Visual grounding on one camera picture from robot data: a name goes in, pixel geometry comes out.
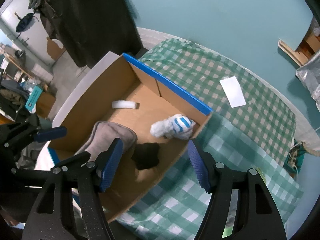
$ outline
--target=checkered tablecloth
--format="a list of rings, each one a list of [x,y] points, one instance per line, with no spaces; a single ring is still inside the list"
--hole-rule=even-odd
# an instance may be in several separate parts
[[[141,61],[212,107],[215,112],[197,137],[203,150],[231,169],[256,168],[285,223],[302,196],[282,168],[295,130],[291,110],[239,65],[192,42],[164,41]],[[231,76],[238,79],[246,106],[229,106],[219,81]],[[210,197],[184,154],[118,221],[142,239],[193,239]],[[234,214],[231,209],[225,232]]]

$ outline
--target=white roll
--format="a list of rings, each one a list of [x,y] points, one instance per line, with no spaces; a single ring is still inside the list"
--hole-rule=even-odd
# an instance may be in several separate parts
[[[112,102],[112,108],[118,109],[118,108],[131,108],[136,109],[137,103],[133,101],[125,101],[125,100],[118,100]]]

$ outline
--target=screw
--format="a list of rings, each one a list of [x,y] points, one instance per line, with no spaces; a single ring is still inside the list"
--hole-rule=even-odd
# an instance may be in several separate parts
[[[223,169],[224,168],[224,164],[223,163],[216,163],[216,167],[218,169]]]
[[[53,169],[53,173],[54,173],[54,174],[58,174],[58,173],[60,173],[60,171],[61,171],[60,168],[54,168],[54,169]]]
[[[258,172],[255,170],[255,169],[250,169],[249,172],[252,174],[252,175],[257,175]]]
[[[96,165],[95,162],[88,162],[88,163],[86,164],[86,166],[87,166],[88,168],[92,168],[92,167],[94,167],[95,165]]]

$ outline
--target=sheet of paper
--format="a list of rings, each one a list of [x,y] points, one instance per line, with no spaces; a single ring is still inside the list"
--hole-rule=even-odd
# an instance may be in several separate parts
[[[232,108],[246,105],[240,84],[236,77],[220,80]]]

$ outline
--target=rolled sock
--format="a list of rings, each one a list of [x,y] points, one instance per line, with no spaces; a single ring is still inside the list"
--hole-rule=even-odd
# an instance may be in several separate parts
[[[167,138],[179,138],[188,140],[192,135],[193,127],[196,123],[182,114],[175,114],[168,119],[155,122],[151,125],[151,135],[159,138],[166,136]]]

